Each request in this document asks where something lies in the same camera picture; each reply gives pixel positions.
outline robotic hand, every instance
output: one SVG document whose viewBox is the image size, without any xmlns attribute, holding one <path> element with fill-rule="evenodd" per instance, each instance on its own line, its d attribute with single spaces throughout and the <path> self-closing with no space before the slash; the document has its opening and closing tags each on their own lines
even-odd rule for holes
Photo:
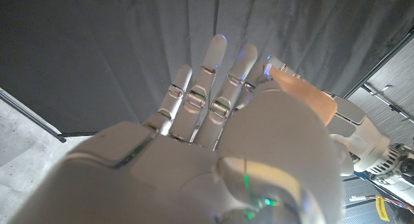
<svg viewBox="0 0 414 224">
<path fill-rule="evenodd" d="M 187 93 L 182 66 L 145 123 L 119 123 L 69 152 L 12 223 L 337 223 L 333 99 L 275 57 L 255 64 L 247 45 L 207 104 L 226 44 L 213 37 Z"/>
</svg>

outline green led light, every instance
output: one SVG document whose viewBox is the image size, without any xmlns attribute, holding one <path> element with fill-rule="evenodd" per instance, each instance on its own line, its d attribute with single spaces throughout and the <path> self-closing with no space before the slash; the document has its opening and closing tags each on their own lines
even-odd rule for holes
<svg viewBox="0 0 414 224">
<path fill-rule="evenodd" d="M 246 173 L 245 173 L 245 184 L 246 184 L 246 188 L 248 188 L 248 177 Z"/>
<path fill-rule="evenodd" d="M 162 114 L 162 113 L 160 113 L 161 115 L 163 115 L 163 116 L 165 116 L 166 118 L 168 118 L 169 120 L 171 120 L 171 117 L 169 117 L 169 116 L 167 116 L 167 115 L 165 115 L 165 114 Z"/>
<path fill-rule="evenodd" d="M 199 93 L 197 93 L 197 92 L 195 92 L 195 91 L 192 91 L 195 95 L 197 95 L 197 96 L 199 96 L 199 97 L 201 97 L 201 98 L 206 98 L 206 97 L 204 97 L 202 94 L 199 94 Z"/>
<path fill-rule="evenodd" d="M 275 206 L 275 205 L 276 205 L 276 203 L 275 203 L 274 201 L 271 201 L 271 200 L 269 200 L 269 199 L 265 199 L 265 203 L 266 203 L 266 205 L 268 205 L 268 206 Z"/>
<path fill-rule="evenodd" d="M 243 213 L 245 214 L 246 218 L 249 219 L 249 220 L 251 220 L 254 217 L 253 210 L 251 210 L 249 208 L 243 210 Z"/>
<path fill-rule="evenodd" d="M 229 109 L 229 107 L 228 107 L 228 106 L 226 106 L 226 105 L 224 105 L 224 104 L 222 104 L 222 103 L 220 103 L 220 102 L 218 102 L 218 103 L 219 103 L 219 105 L 220 105 L 220 106 L 222 106 L 222 107 L 225 107 L 225 108 Z"/>
</svg>

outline metal rod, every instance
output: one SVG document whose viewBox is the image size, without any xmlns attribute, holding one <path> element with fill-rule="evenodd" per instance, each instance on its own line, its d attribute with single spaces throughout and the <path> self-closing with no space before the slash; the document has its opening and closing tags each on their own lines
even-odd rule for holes
<svg viewBox="0 0 414 224">
<path fill-rule="evenodd" d="M 382 95 L 382 93 L 378 91 L 377 89 L 375 89 L 371 84 L 364 83 L 362 85 L 362 88 L 366 90 L 367 92 L 369 92 L 372 96 L 375 96 L 377 99 L 387 104 L 391 108 L 392 111 L 398 112 L 400 115 L 402 115 L 405 118 L 405 120 L 409 120 L 411 123 L 414 124 L 414 117 L 412 117 L 409 113 L 404 111 L 401 107 L 398 107 L 397 105 L 392 103 L 392 101 L 390 101 L 387 97 Z"/>
<path fill-rule="evenodd" d="M 347 208 L 357 207 L 357 206 L 360 206 L 360 205 L 372 203 L 374 201 L 375 201 L 375 199 L 369 199 L 369 200 L 366 200 L 366 201 L 361 201 L 361 202 L 358 202 L 358 203 L 353 203 L 353 204 L 350 204 L 350 205 L 346 205 L 343 208 L 347 209 Z"/>
<path fill-rule="evenodd" d="M 94 132 L 61 133 L 58 136 L 60 136 L 60 137 L 84 137 L 84 136 L 93 136 L 95 134 L 97 134 L 97 131 L 94 131 Z"/>
<path fill-rule="evenodd" d="M 33 123 L 37 124 L 39 127 L 43 128 L 46 132 L 50 133 L 53 137 L 58 139 L 60 142 L 66 142 L 66 139 L 62 136 L 59 136 L 59 133 L 56 133 L 53 129 L 43 123 L 41 120 L 36 118 L 32 113 L 28 112 L 25 108 L 20 106 L 17 102 L 12 100 L 8 95 L 6 95 L 3 91 L 0 91 L 0 99 L 3 100 L 6 104 L 10 107 L 14 108 L 16 111 L 20 112 L 22 115 L 27 117 L 29 120 L 33 121 Z"/>
<path fill-rule="evenodd" d="M 342 179 L 342 182 L 352 181 L 352 180 L 355 180 L 355 179 L 359 179 L 359 177 L 355 176 L 355 177 L 352 177 L 352 178 Z"/>
</svg>

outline white plastic casing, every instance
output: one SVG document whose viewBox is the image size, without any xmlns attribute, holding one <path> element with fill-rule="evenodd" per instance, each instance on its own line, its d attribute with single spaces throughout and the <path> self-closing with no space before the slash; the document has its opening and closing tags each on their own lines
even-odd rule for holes
<svg viewBox="0 0 414 224">
<path fill-rule="evenodd" d="M 10 223 L 211 224 L 246 207 L 214 179 L 215 152 L 163 135 L 127 164 L 105 164 L 122 160 L 150 132 L 123 122 L 83 142 L 54 166 Z"/>
<path fill-rule="evenodd" d="M 331 137 L 360 158 L 354 163 L 356 172 L 375 166 L 388 149 L 390 138 L 382 134 L 365 113 L 355 104 L 334 97 L 338 110 L 328 124 Z"/>
<path fill-rule="evenodd" d="M 326 223 L 336 223 L 342 185 L 333 144 L 310 107 L 283 91 L 264 91 L 232 115 L 217 149 L 220 161 L 260 162 L 293 176 L 315 197 Z"/>
</svg>

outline fingertip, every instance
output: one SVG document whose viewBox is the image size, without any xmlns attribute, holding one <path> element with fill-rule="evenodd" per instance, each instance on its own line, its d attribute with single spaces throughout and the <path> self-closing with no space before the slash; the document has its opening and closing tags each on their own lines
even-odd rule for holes
<svg viewBox="0 0 414 224">
<path fill-rule="evenodd" d="M 275 56 L 269 55 L 267 57 L 267 62 L 271 63 L 274 67 L 280 69 L 282 67 L 283 63 Z"/>
<path fill-rule="evenodd" d="M 265 74 L 265 75 L 267 75 L 267 76 L 270 76 L 270 73 L 269 73 L 269 71 L 270 71 L 270 69 L 272 68 L 272 64 L 271 63 L 267 63 L 266 65 L 265 65 L 265 70 L 263 71 L 263 74 Z"/>
<path fill-rule="evenodd" d="M 246 45 L 241 53 L 246 56 L 247 60 L 257 60 L 257 48 L 252 44 Z"/>
<path fill-rule="evenodd" d="M 208 46 L 207 53 L 204 57 L 202 65 L 207 69 L 216 71 L 217 68 L 221 65 L 226 48 L 226 38 L 221 34 L 215 35 L 212 38 L 210 45 Z"/>
</svg>

